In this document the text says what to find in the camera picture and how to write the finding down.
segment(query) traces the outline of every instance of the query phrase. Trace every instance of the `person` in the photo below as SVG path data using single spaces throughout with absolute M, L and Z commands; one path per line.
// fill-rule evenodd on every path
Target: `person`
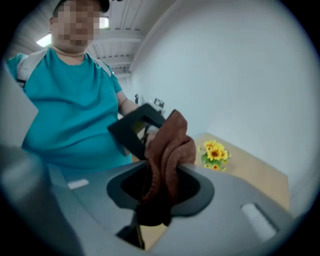
M 49 21 L 51 46 L 25 83 L 38 108 L 22 147 L 65 176 L 108 170 L 132 163 L 107 127 L 134 111 L 117 78 L 85 53 L 99 30 L 105 0 L 61 0 Z M 7 61 L 17 80 L 18 54 Z

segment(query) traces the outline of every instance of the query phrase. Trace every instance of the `artificial flower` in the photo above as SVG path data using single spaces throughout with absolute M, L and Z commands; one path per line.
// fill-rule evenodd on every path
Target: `artificial flower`
M 217 143 L 216 145 L 219 148 L 219 150 L 225 151 L 225 147 L 221 143 Z
M 217 164 L 214 164 L 214 165 L 212 165 L 212 170 L 215 170 L 215 171 L 219 171 L 219 165 L 217 165 Z
M 206 151 L 210 151 L 214 147 L 214 144 L 210 140 L 206 141 L 203 145 Z
M 210 159 L 210 161 L 219 161 L 221 159 L 221 151 L 217 147 L 215 147 L 211 151 L 207 152 L 207 156 Z
M 227 160 L 228 159 L 228 151 L 227 150 L 221 151 L 221 158 L 223 160 Z

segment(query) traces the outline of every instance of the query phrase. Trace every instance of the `black plastic frame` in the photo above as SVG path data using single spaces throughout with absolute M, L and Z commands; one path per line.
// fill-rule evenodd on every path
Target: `black plastic frame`
M 145 160 L 146 146 L 140 141 L 133 130 L 133 126 L 137 121 L 143 121 L 160 128 L 165 123 L 165 118 L 152 106 L 144 104 L 108 126 L 107 129 L 118 143 L 126 147 L 138 159 Z

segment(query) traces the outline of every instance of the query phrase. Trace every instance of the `brown towel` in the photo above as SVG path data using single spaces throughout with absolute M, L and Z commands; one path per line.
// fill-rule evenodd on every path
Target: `brown towel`
M 156 196 L 167 197 L 170 205 L 178 199 L 179 178 L 176 172 L 179 164 L 194 164 L 196 160 L 196 145 L 194 140 L 186 135 L 188 123 L 182 114 L 173 110 L 162 127 L 155 134 L 150 134 L 144 152 L 149 169 L 152 173 L 151 185 L 141 198 L 141 203 L 147 204 Z

